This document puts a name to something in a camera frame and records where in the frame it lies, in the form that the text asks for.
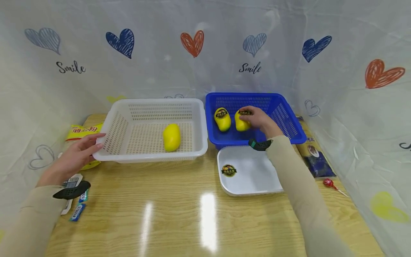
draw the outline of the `lollipop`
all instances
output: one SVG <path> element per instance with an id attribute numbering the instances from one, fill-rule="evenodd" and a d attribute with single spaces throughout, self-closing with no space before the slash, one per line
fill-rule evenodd
<path id="1" fill-rule="evenodd" d="M 329 179 L 329 178 L 324 179 L 323 184 L 324 184 L 325 186 L 327 186 L 327 187 L 334 188 L 334 189 L 337 190 L 338 192 L 340 192 L 340 193 L 342 193 L 343 195 L 345 195 L 346 197 L 348 197 L 348 195 L 344 194 L 343 191 L 341 191 L 340 189 L 338 189 L 338 188 L 334 185 L 334 183 L 333 183 L 333 181 L 332 181 L 331 179 Z"/>

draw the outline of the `yellow mango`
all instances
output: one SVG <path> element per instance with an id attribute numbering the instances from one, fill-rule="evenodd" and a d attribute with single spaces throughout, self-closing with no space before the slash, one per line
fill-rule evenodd
<path id="1" fill-rule="evenodd" d="M 222 132 L 227 131 L 231 127 L 231 118 L 225 108 L 221 107 L 215 111 L 214 120 L 217 123 L 218 129 Z"/>
<path id="2" fill-rule="evenodd" d="M 236 129 L 240 132 L 251 128 L 251 124 L 248 121 L 240 120 L 240 113 L 238 111 L 234 115 L 234 121 L 236 122 Z"/>
<path id="3" fill-rule="evenodd" d="M 163 131 L 163 141 L 167 152 L 177 150 L 181 143 L 180 127 L 177 124 L 169 124 Z"/>

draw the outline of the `fingers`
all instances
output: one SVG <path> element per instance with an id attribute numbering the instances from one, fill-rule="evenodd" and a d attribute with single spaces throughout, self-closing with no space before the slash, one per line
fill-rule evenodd
<path id="1" fill-rule="evenodd" d="M 87 148 L 90 148 L 92 145 L 96 144 L 96 140 L 90 140 L 89 142 L 86 142 L 82 145 L 81 150 L 85 150 Z"/>
<path id="2" fill-rule="evenodd" d="M 89 142 L 90 140 L 94 140 L 100 137 L 104 137 L 106 134 L 105 133 L 98 133 L 98 134 L 91 134 L 83 137 L 82 139 L 79 140 L 79 144 L 84 144 L 86 142 Z"/>
<path id="3" fill-rule="evenodd" d="M 83 150 L 82 153 L 84 153 L 84 155 L 86 156 L 90 156 L 93 153 L 98 152 L 101 148 L 103 148 L 103 144 L 96 144 L 96 145 L 90 146 L 89 148 Z"/>
<path id="4" fill-rule="evenodd" d="M 257 109 L 259 109 L 259 108 L 249 105 L 249 106 L 245 106 L 243 108 L 240 108 L 239 111 L 255 112 Z"/>
<path id="5" fill-rule="evenodd" d="M 251 115 L 240 115 L 239 116 L 240 120 L 248 121 L 248 122 L 250 122 L 252 118 L 253 118 L 253 116 L 251 116 Z"/>
<path id="6" fill-rule="evenodd" d="M 93 155 L 90 155 L 88 158 L 88 163 L 95 161 L 96 159 L 94 159 Z"/>

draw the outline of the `white plastic tray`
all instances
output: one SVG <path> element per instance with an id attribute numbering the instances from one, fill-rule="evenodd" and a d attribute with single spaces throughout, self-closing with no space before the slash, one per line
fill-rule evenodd
<path id="1" fill-rule="evenodd" d="M 217 155 L 221 187 L 231 196 L 247 196 L 283 192 L 277 172 L 265 151 L 256 151 L 250 146 L 229 146 Z M 222 173 L 224 165 L 236 169 L 232 177 Z"/>
<path id="2" fill-rule="evenodd" d="M 104 147 L 93 154 L 99 161 L 161 162 L 192 160 L 208 148 L 204 104 L 195 98 L 124 99 L 113 104 L 97 139 Z M 176 123 L 181 131 L 180 147 L 166 152 L 163 130 Z"/>

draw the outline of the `beige sleeve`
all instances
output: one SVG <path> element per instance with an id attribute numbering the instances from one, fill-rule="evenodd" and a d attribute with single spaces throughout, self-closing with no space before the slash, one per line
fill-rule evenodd
<path id="1" fill-rule="evenodd" d="M 317 184 L 288 137 L 272 138 L 266 151 L 300 222 L 307 256 L 353 256 L 334 230 Z"/>
<path id="2" fill-rule="evenodd" d="M 67 204 L 67 200 L 53 198 L 62 188 L 45 186 L 30 192 L 16 223 L 1 241 L 1 257 L 43 257 L 46 254 L 51 233 Z"/>

